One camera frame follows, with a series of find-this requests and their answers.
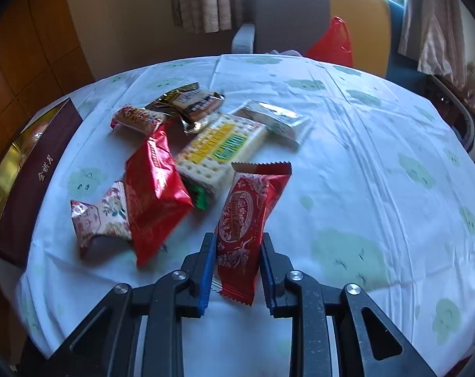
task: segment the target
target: red wrapper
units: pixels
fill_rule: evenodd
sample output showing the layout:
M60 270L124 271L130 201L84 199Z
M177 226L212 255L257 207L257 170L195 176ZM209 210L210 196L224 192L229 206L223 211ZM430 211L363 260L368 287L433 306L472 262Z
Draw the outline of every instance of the red wrapper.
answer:
M145 264L192 208L171 156L164 127L148 137L126 162L129 228L138 259Z
M235 170L215 233L221 294L251 305L263 227L292 173L290 163L233 163Z

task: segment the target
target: silver bolt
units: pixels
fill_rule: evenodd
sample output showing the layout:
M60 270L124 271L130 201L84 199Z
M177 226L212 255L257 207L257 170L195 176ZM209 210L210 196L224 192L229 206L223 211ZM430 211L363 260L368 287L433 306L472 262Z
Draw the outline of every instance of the silver bolt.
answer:
M345 287L345 290L347 291L347 293L350 294L359 294L361 292L361 288L355 283L350 283L349 285L347 285Z
M173 271L171 277L176 281L183 281L186 278L186 272L182 270Z
M127 283L118 283L113 287L113 291L116 294L124 294L129 290L129 285Z
M304 277L304 274L300 271L290 271L288 272L288 278L292 281L300 281Z

